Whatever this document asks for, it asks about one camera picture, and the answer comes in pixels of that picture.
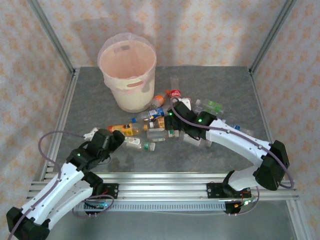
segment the patterned wallpaper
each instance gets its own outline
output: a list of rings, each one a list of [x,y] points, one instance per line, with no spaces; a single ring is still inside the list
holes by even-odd
[[[297,1],[254,76],[272,135],[286,145],[308,223],[320,236],[320,1]]]
[[[131,32],[157,64],[250,66],[285,0],[39,0],[74,67],[96,66],[104,42]]]
[[[43,162],[38,140],[57,121],[70,75],[26,0],[0,1],[0,239]],[[50,139],[44,141],[43,149]]]

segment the bottle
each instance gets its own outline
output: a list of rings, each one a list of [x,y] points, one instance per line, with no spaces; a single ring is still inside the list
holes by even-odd
[[[255,132],[252,131],[252,130],[245,129],[245,128],[240,127],[240,126],[235,125],[235,124],[230,124],[229,126],[232,127],[232,128],[234,128],[234,129],[236,129],[236,130],[238,130],[238,131],[240,131],[240,132],[242,132],[242,133],[244,133],[244,134],[247,134],[247,135],[249,135],[249,136],[251,136],[251,137],[254,136],[254,133],[255,133]]]
[[[156,148],[156,144],[154,142],[144,141],[141,138],[132,136],[126,136],[122,146],[127,149],[135,149],[138,151],[154,151]]]
[[[108,130],[110,132],[113,132],[115,130],[118,130],[123,133],[125,136],[133,136],[140,134],[144,127],[139,123],[129,123],[129,124],[123,124],[123,125],[111,125],[108,126]]]
[[[186,134],[185,132],[181,135],[181,139],[189,144],[192,144],[194,146],[197,146],[198,148],[210,148],[212,145],[212,141],[209,140],[204,140],[202,138],[200,138],[199,140],[194,139],[192,137],[190,137],[188,134]]]
[[[148,123],[155,118],[164,116],[165,111],[162,107],[158,107],[154,110],[140,112],[136,117],[132,118],[133,123]]]
[[[171,83],[170,99],[173,97],[180,99],[181,92],[180,92],[180,88],[179,88],[179,78],[177,76],[171,77],[170,83]]]
[[[224,113],[224,107],[220,103],[210,101],[208,99],[197,99],[195,101],[195,107],[193,109],[193,112],[199,114],[202,111],[208,112],[216,116],[222,116],[222,114]]]
[[[146,131],[146,138],[152,142],[165,141],[168,138],[178,138],[178,130],[165,130],[164,128],[152,128]]]
[[[170,95],[170,91],[167,90],[164,93],[158,94],[150,102],[150,109],[160,108],[166,101],[166,97]]]
[[[143,129],[164,129],[165,128],[165,117],[157,117],[154,121],[149,122],[143,126]]]

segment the robotic arm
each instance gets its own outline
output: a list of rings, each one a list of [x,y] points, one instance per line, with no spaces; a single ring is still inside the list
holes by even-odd
[[[19,240],[45,240],[54,225],[73,207],[91,195],[101,193],[103,180],[90,170],[109,158],[125,137],[119,131],[111,133],[97,128],[84,137],[91,141],[71,152],[61,168],[61,177],[53,191],[32,207],[57,182],[58,174],[21,209],[12,207],[7,212],[10,232],[27,213],[14,232],[14,236]]]
[[[181,101],[174,103],[168,112],[169,116],[164,117],[165,129],[182,130],[194,139],[221,144],[253,163],[252,167],[227,174],[219,185],[226,197],[233,198],[243,189],[257,185],[271,191],[281,185],[290,165],[282,142],[269,143],[248,136],[205,111],[196,115]]]
[[[213,183],[215,188],[212,190],[219,194],[216,197],[212,192],[208,198],[221,198],[221,193],[226,198],[239,198],[243,189],[257,185],[272,191],[278,189],[289,167],[283,143],[275,141],[271,144],[250,137],[208,112],[196,115],[182,101],[174,103],[168,112],[169,116],[164,117],[165,129],[181,130],[194,139],[221,144],[253,163],[247,169],[230,171],[222,183]],[[21,209],[12,207],[7,212],[10,232],[25,215],[14,232],[19,240],[45,240],[54,225],[73,207],[90,196],[102,193],[103,180],[90,170],[109,158],[125,137],[119,131],[111,133],[94,128],[84,138],[87,142],[74,149],[63,164],[61,177],[53,191],[48,194],[56,184],[58,174]],[[45,194],[47,196],[33,207]]]

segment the gray table surface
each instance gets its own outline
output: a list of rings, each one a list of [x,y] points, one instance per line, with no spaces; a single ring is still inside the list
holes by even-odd
[[[170,77],[176,75],[183,97],[209,99],[225,106],[223,118],[227,124],[237,124],[254,131],[254,136],[267,140],[262,116],[246,67],[171,66],[157,67],[155,91],[170,88]],[[121,110],[97,67],[81,67],[67,116],[65,130],[80,134],[94,127],[130,123],[136,113]],[[64,135],[57,155],[62,164],[72,149],[83,142],[80,138]],[[131,149],[116,151],[108,164],[96,167],[93,172],[156,173],[156,172],[211,172],[224,173],[242,170],[252,164],[217,143],[210,148],[197,147],[176,139],[158,142],[154,152]]]

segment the plastic bucket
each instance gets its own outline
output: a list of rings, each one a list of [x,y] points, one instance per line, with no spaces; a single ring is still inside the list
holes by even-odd
[[[129,113],[148,108],[155,92],[156,63],[156,51],[148,40],[129,32],[109,38],[98,54],[105,85]]]

